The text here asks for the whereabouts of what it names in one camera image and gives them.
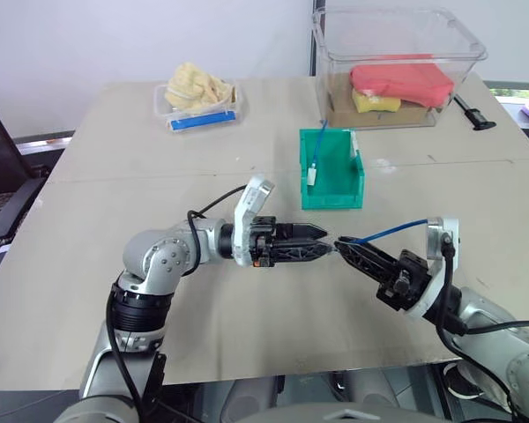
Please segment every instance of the yellow sponge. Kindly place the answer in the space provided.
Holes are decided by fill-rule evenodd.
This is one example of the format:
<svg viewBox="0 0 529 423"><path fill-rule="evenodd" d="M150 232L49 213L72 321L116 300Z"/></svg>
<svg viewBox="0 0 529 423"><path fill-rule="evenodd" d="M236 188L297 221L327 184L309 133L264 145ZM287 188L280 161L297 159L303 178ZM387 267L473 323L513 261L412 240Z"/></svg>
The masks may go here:
<svg viewBox="0 0 529 423"><path fill-rule="evenodd" d="M376 95L364 95L353 89L353 102L359 113L370 111L397 112L401 106L401 100L394 97L378 97Z"/></svg>

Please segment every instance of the blue cable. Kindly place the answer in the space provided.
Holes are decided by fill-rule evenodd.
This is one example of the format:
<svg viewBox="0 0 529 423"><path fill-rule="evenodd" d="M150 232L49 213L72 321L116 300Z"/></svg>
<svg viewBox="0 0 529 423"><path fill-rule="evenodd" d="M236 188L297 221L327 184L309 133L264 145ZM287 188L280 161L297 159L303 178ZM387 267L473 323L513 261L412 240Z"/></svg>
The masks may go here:
<svg viewBox="0 0 529 423"><path fill-rule="evenodd" d="M317 156L319 155L319 146L321 145L321 141L324 137L326 127L327 127L327 119L324 120L324 124L321 127L321 131L319 132L319 135L317 136L316 149L314 150L314 159L311 161L312 163L315 163L316 165L317 165Z"/></svg>
<svg viewBox="0 0 529 423"><path fill-rule="evenodd" d="M425 225L426 223L427 223L427 219L414 220L413 222L405 223L403 225L396 226L391 229L386 229L385 231L379 232L378 234L367 236L366 238L354 238L350 242L353 244L364 244L366 242L370 242L378 238L382 238L383 236L394 234L395 232L398 232L398 231L403 231L404 229L407 229L408 227Z"/></svg>

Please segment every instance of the clear plastic container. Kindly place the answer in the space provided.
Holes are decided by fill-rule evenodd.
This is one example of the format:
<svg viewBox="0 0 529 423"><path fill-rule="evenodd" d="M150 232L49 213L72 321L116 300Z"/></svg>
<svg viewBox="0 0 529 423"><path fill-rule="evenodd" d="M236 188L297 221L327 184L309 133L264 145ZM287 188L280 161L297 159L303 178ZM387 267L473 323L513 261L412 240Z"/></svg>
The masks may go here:
<svg viewBox="0 0 529 423"><path fill-rule="evenodd" d="M313 31L317 97L332 128L433 126L487 57L445 9L321 8Z"/></svg>
<svg viewBox="0 0 529 423"><path fill-rule="evenodd" d="M204 113L192 114L175 108L165 98L167 85L157 85L153 95L153 111L164 121L168 130L182 131L207 125L237 122L241 119L242 94L233 84L232 100L209 107Z"/></svg>

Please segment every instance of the chair armrest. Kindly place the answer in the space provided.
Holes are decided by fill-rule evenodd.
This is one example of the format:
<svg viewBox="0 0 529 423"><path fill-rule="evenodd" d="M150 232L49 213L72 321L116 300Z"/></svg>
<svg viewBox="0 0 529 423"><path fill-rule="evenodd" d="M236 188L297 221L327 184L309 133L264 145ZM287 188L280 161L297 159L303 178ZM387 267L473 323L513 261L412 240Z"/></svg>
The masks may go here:
<svg viewBox="0 0 529 423"><path fill-rule="evenodd" d="M34 178L26 181L0 211L0 240L10 239L16 233L24 213L34 203L45 178Z"/></svg>

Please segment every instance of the yellow cloth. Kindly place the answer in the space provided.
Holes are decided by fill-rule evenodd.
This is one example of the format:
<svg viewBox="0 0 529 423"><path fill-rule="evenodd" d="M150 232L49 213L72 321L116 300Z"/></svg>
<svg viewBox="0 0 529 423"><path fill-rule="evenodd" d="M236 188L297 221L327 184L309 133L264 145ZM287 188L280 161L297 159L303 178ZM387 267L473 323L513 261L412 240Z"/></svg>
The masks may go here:
<svg viewBox="0 0 529 423"><path fill-rule="evenodd" d="M176 68L168 81L165 99L185 112L200 112L204 108L231 99L233 86L200 70L192 63Z"/></svg>
<svg viewBox="0 0 529 423"><path fill-rule="evenodd" d="M359 113L376 112L397 112L401 106L401 100L394 97L378 97L376 95L364 95L353 89L353 102Z"/></svg>

